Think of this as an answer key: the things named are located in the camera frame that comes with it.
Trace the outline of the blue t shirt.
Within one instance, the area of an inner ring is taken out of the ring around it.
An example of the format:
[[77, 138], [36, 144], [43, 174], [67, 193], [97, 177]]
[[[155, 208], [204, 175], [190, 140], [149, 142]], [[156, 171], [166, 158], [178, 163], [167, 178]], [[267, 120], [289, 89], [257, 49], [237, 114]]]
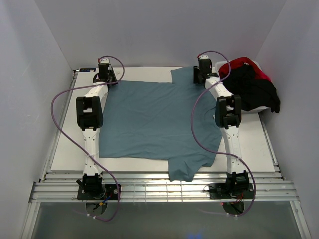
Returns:
[[99, 134], [101, 158], [166, 160], [171, 180], [191, 181], [215, 161], [222, 134], [214, 96], [193, 83], [193, 69], [170, 83], [121, 81], [109, 89]]

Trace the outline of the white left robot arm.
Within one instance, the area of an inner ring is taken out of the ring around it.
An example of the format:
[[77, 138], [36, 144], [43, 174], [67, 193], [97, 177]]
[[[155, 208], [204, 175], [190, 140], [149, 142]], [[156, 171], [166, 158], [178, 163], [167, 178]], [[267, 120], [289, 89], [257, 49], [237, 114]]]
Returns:
[[94, 199], [101, 199], [106, 193], [106, 187], [102, 184], [102, 169], [96, 164], [99, 161], [98, 139], [109, 91], [107, 83], [117, 81], [109, 58], [99, 60], [98, 70], [93, 77], [94, 86], [84, 96], [76, 98], [77, 124], [82, 131], [84, 149], [88, 152], [80, 186], [85, 194]]

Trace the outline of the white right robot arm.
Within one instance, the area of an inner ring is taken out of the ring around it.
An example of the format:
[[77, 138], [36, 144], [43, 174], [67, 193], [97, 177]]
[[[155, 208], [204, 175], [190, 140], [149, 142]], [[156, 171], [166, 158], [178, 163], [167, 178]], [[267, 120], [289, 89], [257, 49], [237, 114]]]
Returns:
[[249, 191], [250, 181], [247, 167], [242, 162], [239, 141], [241, 123], [241, 98], [231, 94], [212, 72], [213, 64], [207, 55], [198, 57], [198, 66], [193, 69], [193, 82], [204, 84], [216, 99], [215, 123], [220, 128], [225, 145], [223, 153], [227, 159], [225, 183], [210, 184], [208, 192], [212, 199], [242, 199]]

